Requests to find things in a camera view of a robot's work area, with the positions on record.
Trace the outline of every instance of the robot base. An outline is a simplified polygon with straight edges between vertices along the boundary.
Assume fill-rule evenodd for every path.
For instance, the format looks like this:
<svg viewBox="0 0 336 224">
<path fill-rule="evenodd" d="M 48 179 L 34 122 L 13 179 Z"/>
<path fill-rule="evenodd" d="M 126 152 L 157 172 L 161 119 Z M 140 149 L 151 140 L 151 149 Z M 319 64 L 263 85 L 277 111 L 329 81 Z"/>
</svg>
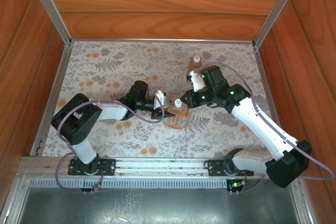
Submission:
<svg viewBox="0 0 336 224">
<path fill-rule="evenodd" d="M 116 160 L 109 158 L 101 158 L 98 161 L 98 167 L 92 173 L 89 173 L 87 165 L 83 164 L 81 160 L 71 159 L 68 169 L 68 175 L 71 176 L 100 176 L 102 170 L 104 171 L 104 176 L 113 176 L 116 170 Z"/>
</svg>

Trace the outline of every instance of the metal plate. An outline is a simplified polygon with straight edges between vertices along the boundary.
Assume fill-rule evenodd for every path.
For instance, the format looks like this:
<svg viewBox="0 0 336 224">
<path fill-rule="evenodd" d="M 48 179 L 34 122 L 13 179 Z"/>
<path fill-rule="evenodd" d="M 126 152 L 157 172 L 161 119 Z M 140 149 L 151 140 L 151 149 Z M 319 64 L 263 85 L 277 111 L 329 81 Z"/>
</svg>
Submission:
<svg viewBox="0 0 336 224">
<path fill-rule="evenodd" d="M 258 180 L 248 180 L 252 186 Z M 225 189 L 115 189 L 95 195 L 29 188 L 19 223 L 225 224 L 297 222 L 290 189 L 266 180 L 244 195 Z"/>
</svg>

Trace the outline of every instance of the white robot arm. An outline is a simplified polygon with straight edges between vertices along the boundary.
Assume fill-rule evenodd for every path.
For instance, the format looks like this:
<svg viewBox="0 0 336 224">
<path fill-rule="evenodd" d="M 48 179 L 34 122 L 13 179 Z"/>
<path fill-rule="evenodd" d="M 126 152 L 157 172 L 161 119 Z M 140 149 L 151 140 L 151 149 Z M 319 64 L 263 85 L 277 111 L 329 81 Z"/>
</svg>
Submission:
<svg viewBox="0 0 336 224">
<path fill-rule="evenodd" d="M 181 100 L 189 108 L 201 105 L 225 108 L 246 124 L 269 150 L 267 154 L 241 148 L 233 150 L 224 158 L 223 169 L 227 175 L 235 175 L 239 170 L 251 170 L 267 174 L 275 184 L 286 187 L 308 168 L 309 160 L 288 142 L 307 154 L 311 153 L 310 144 L 307 141 L 299 142 L 289 135 L 258 106 L 257 112 L 250 94 L 239 84 L 229 86 L 219 67 L 205 68 L 200 74 L 192 71 L 188 78 L 194 89 L 188 90 Z"/>
</svg>

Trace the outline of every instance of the black bracket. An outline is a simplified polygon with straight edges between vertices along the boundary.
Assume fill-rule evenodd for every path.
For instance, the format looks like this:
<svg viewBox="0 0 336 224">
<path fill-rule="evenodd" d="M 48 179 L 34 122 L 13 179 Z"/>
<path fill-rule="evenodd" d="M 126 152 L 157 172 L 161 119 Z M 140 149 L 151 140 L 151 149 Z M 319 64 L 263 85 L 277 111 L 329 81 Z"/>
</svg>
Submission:
<svg viewBox="0 0 336 224">
<path fill-rule="evenodd" d="M 306 140 L 298 143 L 297 147 L 310 155 L 311 145 Z M 272 159 L 265 165 L 270 180 L 277 186 L 285 188 L 308 168 L 309 159 L 296 149 L 292 149 L 290 152 L 284 152 L 281 159 L 277 161 Z"/>
<path fill-rule="evenodd" d="M 235 175 L 228 173 L 227 164 L 223 159 L 211 159 L 207 160 L 205 167 L 208 169 L 210 177 L 219 177 L 219 176 L 253 176 L 254 172 L 250 170 L 237 170 Z"/>
<path fill-rule="evenodd" d="M 250 170 L 238 170 L 232 159 L 242 151 L 242 148 L 235 148 L 225 155 L 223 159 L 210 159 L 204 163 L 208 169 L 209 176 L 253 176 L 254 172 Z"/>
<path fill-rule="evenodd" d="M 181 101 L 186 103 L 189 108 L 206 104 L 210 108 L 225 108 L 228 113 L 232 113 L 234 106 L 239 106 L 241 100 L 250 97 L 249 92 L 241 85 L 229 86 L 222 71 L 217 66 L 205 68 L 202 70 L 201 76 L 205 88 L 197 92 L 190 89 L 181 97 Z"/>
<path fill-rule="evenodd" d="M 104 171 L 104 176 L 113 176 L 116 171 L 116 160 L 109 158 L 99 159 L 98 167 L 91 174 L 85 171 L 83 162 L 79 159 L 71 159 L 68 165 L 68 175 L 72 176 L 101 176 L 102 170 Z"/>
<path fill-rule="evenodd" d="M 84 94 L 76 94 L 57 114 L 52 118 L 51 124 L 58 129 L 63 118 L 75 107 L 90 101 Z M 76 111 L 77 116 L 72 114 L 61 128 L 61 135 L 71 145 L 81 143 L 90 133 L 92 127 L 100 116 L 102 109 L 96 105 L 88 104 Z"/>
<path fill-rule="evenodd" d="M 164 112 L 164 118 L 172 118 L 175 115 L 172 113 L 169 113 L 167 111 Z M 152 116 L 151 119 L 160 119 L 162 117 L 162 110 L 161 108 L 157 108 L 155 110 L 152 110 Z"/>
</svg>

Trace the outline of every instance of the leaf pattern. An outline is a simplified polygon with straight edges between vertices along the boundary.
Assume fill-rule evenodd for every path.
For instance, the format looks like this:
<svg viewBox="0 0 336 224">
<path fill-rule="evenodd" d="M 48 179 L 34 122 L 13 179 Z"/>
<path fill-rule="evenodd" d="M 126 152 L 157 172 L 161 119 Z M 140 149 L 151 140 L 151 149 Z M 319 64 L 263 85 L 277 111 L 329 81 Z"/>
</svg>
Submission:
<svg viewBox="0 0 336 224">
<path fill-rule="evenodd" d="M 185 75 L 194 55 L 200 55 L 203 63 L 221 61 L 234 67 L 253 89 L 260 108 L 269 114 L 251 45 L 107 41 L 74 43 L 55 113 L 77 93 L 93 100 L 121 98 L 136 80 L 148 83 L 149 97 L 155 90 L 162 90 L 174 101 L 192 89 Z M 223 75 L 229 84 L 243 84 L 227 68 Z M 150 120 L 149 112 L 137 113 Z M 236 147 L 267 151 L 251 130 L 224 109 L 201 106 L 188 113 L 182 130 L 164 123 L 144 123 L 134 116 L 127 121 L 98 121 L 88 139 L 100 156 L 109 157 L 222 158 Z M 62 156 L 68 152 L 67 145 L 50 127 L 43 155 Z"/>
<path fill-rule="evenodd" d="M 92 77 L 92 80 L 97 82 L 98 85 L 104 85 L 106 83 L 106 77 L 105 76 L 94 76 Z"/>
<path fill-rule="evenodd" d="M 185 131 L 190 130 L 195 134 L 195 131 L 202 132 L 206 129 L 207 124 L 209 123 L 210 118 L 205 118 L 203 116 L 195 116 L 189 117 L 187 125 L 185 126 Z"/>
<path fill-rule="evenodd" d="M 96 70 L 98 70 L 98 72 L 100 72 L 100 70 L 102 70 L 104 72 L 107 72 L 106 69 L 108 69 L 110 71 L 114 71 L 121 64 L 122 64 L 122 61 L 112 60 L 112 59 L 106 60 L 105 59 L 103 62 L 99 62 L 99 63 L 96 64 Z"/>
<path fill-rule="evenodd" d="M 111 51 L 108 49 L 108 48 L 103 48 L 100 50 L 100 53 L 102 56 L 106 56 L 106 55 L 109 55 Z"/>
</svg>

